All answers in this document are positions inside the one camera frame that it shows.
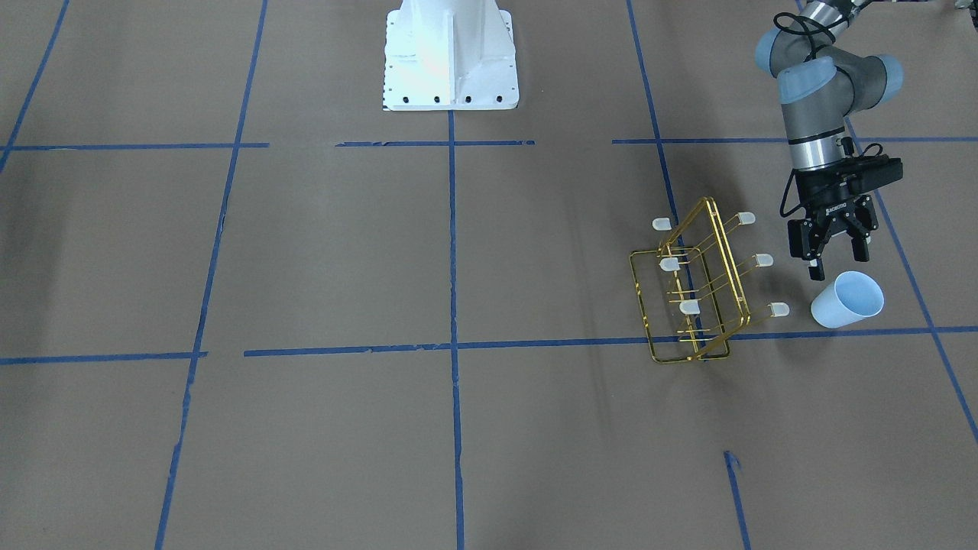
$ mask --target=black cable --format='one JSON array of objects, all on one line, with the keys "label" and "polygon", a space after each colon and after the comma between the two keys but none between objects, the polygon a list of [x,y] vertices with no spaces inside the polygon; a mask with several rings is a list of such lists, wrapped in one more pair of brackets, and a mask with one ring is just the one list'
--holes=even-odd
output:
[{"label": "black cable", "polygon": [[[791,28],[791,24],[783,24],[780,21],[782,18],[789,18],[793,23],[798,23],[799,25],[801,25],[802,30],[795,30]],[[819,52],[819,48],[815,44],[816,36],[818,36],[819,34],[824,34],[825,36],[828,36],[828,39],[830,41],[834,42],[835,35],[832,34],[832,29],[836,28],[837,26],[843,23],[848,23],[848,22],[849,22],[849,17],[846,16],[845,14],[842,15],[841,19],[839,19],[835,23],[830,24],[829,26],[825,26],[815,20],[800,15],[792,14],[789,12],[781,12],[775,15],[775,27],[777,27],[778,30],[787,34],[792,34],[794,36],[804,36],[805,38],[808,38],[810,53],[809,56],[805,58],[805,61],[813,60]],[[809,28],[809,25],[813,26],[815,29],[812,30],[811,28]]]},{"label": "black cable", "polygon": [[866,154],[866,151],[869,151],[869,149],[871,149],[873,147],[875,147],[877,149],[876,154],[873,155],[874,157],[879,157],[880,155],[883,154],[883,146],[881,144],[878,144],[878,143],[870,143],[869,145],[866,146],[865,149],[863,149],[863,153],[861,155],[859,155],[859,158],[861,159],[862,157],[868,157],[868,155]]},{"label": "black cable", "polygon": [[787,212],[784,211],[784,204],[788,202],[788,191],[791,190],[791,182],[794,181],[794,177],[796,173],[798,173],[798,170],[794,170],[794,169],[791,170],[791,174],[788,176],[788,182],[784,184],[784,194],[781,195],[781,207],[778,209],[778,212],[780,212],[781,217],[788,217],[789,215],[797,212],[799,208],[801,208],[801,203],[798,203],[798,205],[792,208],[790,211]]}]

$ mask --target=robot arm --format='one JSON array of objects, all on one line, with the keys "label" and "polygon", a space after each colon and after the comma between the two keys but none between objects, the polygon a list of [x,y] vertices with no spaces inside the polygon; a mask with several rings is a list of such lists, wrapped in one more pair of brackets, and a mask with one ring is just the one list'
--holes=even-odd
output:
[{"label": "robot arm", "polygon": [[[778,78],[781,111],[794,169],[798,206],[805,217],[788,221],[791,255],[809,261],[812,279],[824,280],[822,249],[846,233],[856,261],[869,261],[869,234],[878,228],[867,193],[903,177],[900,159],[857,155],[846,135],[845,116],[888,101],[903,85],[903,69],[891,56],[859,57],[835,40],[869,2],[812,0],[802,13],[782,13],[757,45],[755,61]],[[790,25],[781,21],[790,19]]]}]

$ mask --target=blue tape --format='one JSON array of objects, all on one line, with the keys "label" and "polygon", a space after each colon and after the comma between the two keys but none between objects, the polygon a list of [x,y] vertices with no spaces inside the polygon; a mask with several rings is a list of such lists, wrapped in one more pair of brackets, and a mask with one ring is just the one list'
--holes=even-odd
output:
[{"label": "blue tape", "polygon": [[[961,327],[937,327],[934,329],[939,333],[975,333],[978,326]],[[733,335],[731,340],[739,341],[761,341],[761,340],[792,340],[792,339],[816,339],[816,338],[858,338],[874,336],[908,336],[908,335],[927,335],[931,334],[931,329],[927,327],[915,327],[906,329],[864,329],[864,330],[842,330],[842,331],[800,331],[790,333],[740,333]],[[652,341],[656,344],[670,344],[678,342],[678,337],[659,336]],[[624,337],[624,338],[578,338],[563,340],[503,340],[487,342],[459,342],[458,349],[510,349],[520,347],[574,347],[586,345],[635,345],[646,344],[645,337]],[[296,347],[283,349],[249,349],[244,352],[245,357],[276,357],[290,355],[342,355],[352,353],[390,353],[408,351],[439,351],[451,349],[451,343],[442,344],[395,344],[395,345],[348,345],[338,347]]]},{"label": "blue tape", "polygon": [[[658,142],[664,144],[718,144],[718,143],[787,143],[786,138],[773,137],[742,137],[742,138],[635,138],[635,139],[613,139],[613,145],[655,145]],[[906,136],[906,137],[873,137],[864,138],[867,142],[879,143],[974,143],[978,142],[978,136]]]},{"label": "blue tape", "polygon": [[[853,127],[852,120],[850,120],[848,116],[846,117],[846,126],[849,127],[849,133],[852,135],[853,143],[856,145],[856,148],[861,151],[863,146],[860,144],[859,136],[856,135],[856,128]],[[886,208],[886,203],[883,201],[883,196],[879,190],[877,189],[873,191],[873,194],[876,196],[876,203],[879,205],[879,212],[883,215],[883,220],[886,222],[886,226],[890,230],[890,237],[893,239],[893,244],[897,248],[897,254],[900,255],[900,261],[904,264],[904,270],[907,271],[907,277],[910,279],[913,294],[917,298],[917,303],[920,305],[920,312],[923,313],[923,318],[927,323],[928,329],[930,330],[931,338],[934,339],[934,345],[937,346],[937,351],[941,356],[941,361],[944,363],[944,370],[947,372],[948,379],[951,381],[951,386],[955,390],[957,402],[961,406],[961,412],[964,413],[964,419],[967,421],[968,428],[971,429],[971,436],[974,438],[975,443],[978,443],[978,425],[975,423],[974,415],[971,413],[971,407],[968,405],[968,401],[964,397],[964,392],[961,390],[961,385],[957,381],[957,374],[955,374],[955,369],[951,365],[951,360],[948,358],[948,355],[944,350],[944,344],[941,342],[939,331],[934,326],[934,321],[930,316],[930,310],[927,308],[927,302],[924,301],[923,293],[920,291],[920,287],[917,284],[916,276],[913,275],[911,263],[907,259],[907,253],[904,252],[904,246],[900,242],[900,236],[897,235],[897,228],[893,225],[893,220],[890,218],[890,211]]]},{"label": "blue tape", "polygon": [[[662,341],[675,342],[673,337],[663,337]],[[510,340],[497,342],[465,342],[459,344],[459,349],[507,349],[513,347],[567,347],[580,345],[623,345],[623,344],[647,344],[645,337],[635,338],[596,338],[596,339],[569,339],[569,340]]]},{"label": "blue tape", "polygon": [[867,336],[897,336],[897,335],[924,335],[930,334],[928,328],[909,328],[909,329],[865,329],[849,331],[802,331],[793,333],[740,333],[731,337],[731,340],[792,340],[810,338],[850,338]]},{"label": "blue tape", "polygon": [[455,438],[455,535],[456,547],[466,547],[466,510],[462,480],[462,403],[459,396],[459,296],[458,296],[458,235],[455,195],[455,112],[448,112],[448,205],[449,205],[449,280],[451,282],[452,318],[452,424]]},{"label": "blue tape", "polygon": [[652,133],[655,135],[655,147],[659,153],[659,165],[662,168],[662,179],[666,184],[666,196],[669,199],[669,209],[676,223],[679,223],[679,211],[676,209],[676,198],[673,196],[672,180],[669,177],[669,166],[666,164],[666,152],[662,147],[662,134],[659,132],[659,118],[655,114],[655,101],[652,99],[652,88],[648,83],[648,72],[645,70],[645,55],[642,53],[642,41],[639,39],[639,27],[635,23],[635,8],[632,0],[625,0],[628,5],[628,20],[632,26],[632,39],[635,41],[635,53],[639,56],[639,70],[642,73],[642,83],[645,87],[645,101],[648,103],[648,115],[652,120]]},{"label": "blue tape", "polygon": [[750,550],[750,534],[747,532],[747,520],[743,515],[743,503],[740,501],[740,487],[737,485],[736,471],[734,470],[740,470],[740,461],[730,451],[724,451],[724,461],[727,463],[727,478],[731,483],[733,507],[736,509],[736,522],[740,526],[740,540],[743,541],[743,550]]},{"label": "blue tape", "polygon": [[41,76],[44,74],[44,69],[48,66],[48,60],[51,59],[51,51],[55,49],[55,42],[61,33],[62,23],[65,22],[65,14],[67,13],[67,6],[70,1],[65,0],[62,4],[61,12],[58,13],[58,20],[55,22],[55,29],[51,32],[51,38],[48,40],[48,47],[44,50],[41,65],[38,66],[37,72],[34,74],[34,79],[30,82],[30,87],[27,89],[27,97],[23,99],[21,112],[17,115],[17,121],[14,123],[14,130],[10,133],[10,138],[7,140],[7,147],[4,148],[3,156],[0,157],[0,172],[3,172],[4,167],[7,165],[7,159],[10,158],[10,153],[13,151],[14,144],[17,143],[17,136],[21,133],[23,119],[27,116],[27,109],[30,107],[31,100],[34,99],[34,92],[37,91],[37,85],[41,82]]},{"label": "blue tape", "polygon": [[285,357],[290,355],[347,355],[354,353],[395,353],[402,351],[436,351],[450,344],[345,345],[339,347],[294,347],[289,349],[249,349],[245,357]]},{"label": "blue tape", "polygon": [[978,136],[909,136],[909,137],[876,137],[863,138],[870,143],[973,143],[978,142]]},{"label": "blue tape", "polygon": [[234,143],[132,143],[96,145],[17,145],[12,151],[146,151],[163,149],[268,149],[268,142]]},{"label": "blue tape", "polygon": [[519,147],[536,145],[532,139],[501,141],[344,141],[337,147]]},{"label": "blue tape", "polygon": [[448,147],[447,141],[344,141],[337,147]]},{"label": "blue tape", "polygon": [[537,142],[528,140],[515,141],[457,141],[456,147],[520,147],[524,145],[536,145]]},{"label": "blue tape", "polygon": [[[217,229],[214,232],[214,246],[210,253],[210,264],[207,268],[207,282],[203,288],[203,300],[200,303],[200,322],[197,327],[197,335],[194,339],[194,352],[199,352],[203,342],[203,329],[207,323],[207,308],[210,305],[210,294],[214,286],[214,274],[217,271],[217,258],[221,250],[221,238],[224,234],[224,218],[228,213],[228,202],[231,198],[231,188],[235,180],[235,170],[238,166],[238,152],[241,150],[242,136],[245,133],[245,119],[247,117],[248,102],[251,98],[251,85],[254,82],[254,72],[258,65],[258,52],[261,50],[261,35],[265,28],[265,15],[268,13],[268,0],[262,0],[261,13],[258,16],[258,29],[254,35],[254,46],[251,50],[251,63],[248,66],[247,80],[244,82],[244,96],[242,97],[241,111],[238,114],[238,129],[235,132],[235,143],[231,150],[231,162],[228,166],[228,177],[224,183],[224,196],[221,199],[221,210],[217,218]],[[170,458],[170,471],[166,480],[166,492],[163,495],[163,505],[159,512],[159,525],[156,529],[156,550],[162,550],[163,540],[166,537],[166,525],[170,515],[170,503],[173,500],[173,489],[176,485],[177,471],[180,466],[180,453],[183,449],[184,433],[187,430],[187,418],[190,414],[191,387],[194,385],[194,378],[197,375],[198,358],[194,357],[190,361],[187,370],[187,385],[184,388],[183,410],[180,416],[180,436],[177,444],[173,447],[173,455]]]},{"label": "blue tape", "polygon": [[115,353],[110,355],[52,355],[45,357],[0,357],[0,365],[51,365],[68,363],[111,363],[115,361],[168,361],[206,357],[206,351],[177,353]]},{"label": "blue tape", "polygon": [[934,330],[940,334],[960,334],[960,333],[978,333],[978,326],[970,327],[934,327]]}]

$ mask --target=gold wire rack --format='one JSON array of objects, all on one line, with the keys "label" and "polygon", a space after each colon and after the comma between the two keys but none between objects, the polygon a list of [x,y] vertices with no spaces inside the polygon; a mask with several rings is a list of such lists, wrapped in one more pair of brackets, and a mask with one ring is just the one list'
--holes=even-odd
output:
[{"label": "gold wire rack", "polygon": [[[730,356],[730,338],[753,323],[772,317],[784,317],[790,309],[784,302],[767,304],[767,315],[752,317],[747,296],[740,278],[761,267],[774,264],[770,254],[755,253],[742,262],[734,259],[729,236],[742,225],[753,224],[756,217],[751,212],[738,212],[728,220],[720,216],[716,201],[703,197],[683,221],[674,229],[669,218],[657,218],[652,227],[657,231],[669,231],[657,249],[634,251],[629,255],[635,291],[639,297],[639,310],[648,337],[648,348],[657,363],[679,363],[693,360],[723,359]],[[698,239],[691,229],[705,227],[705,237]],[[696,242],[687,246],[685,241]],[[665,304],[678,309],[680,322],[672,327],[673,335],[657,339],[649,326],[648,310],[643,296],[637,262],[654,254],[658,270],[666,274],[660,281],[665,289]],[[702,302],[708,303],[704,311]],[[679,344],[679,355],[663,356],[655,350],[655,342]]]}]

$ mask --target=cup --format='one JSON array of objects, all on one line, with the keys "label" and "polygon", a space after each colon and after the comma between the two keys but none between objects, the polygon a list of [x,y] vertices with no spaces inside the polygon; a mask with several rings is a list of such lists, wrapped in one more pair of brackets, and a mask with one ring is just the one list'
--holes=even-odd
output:
[{"label": "cup", "polygon": [[846,271],[812,301],[812,316],[827,329],[868,319],[883,310],[883,291],[866,273]]}]

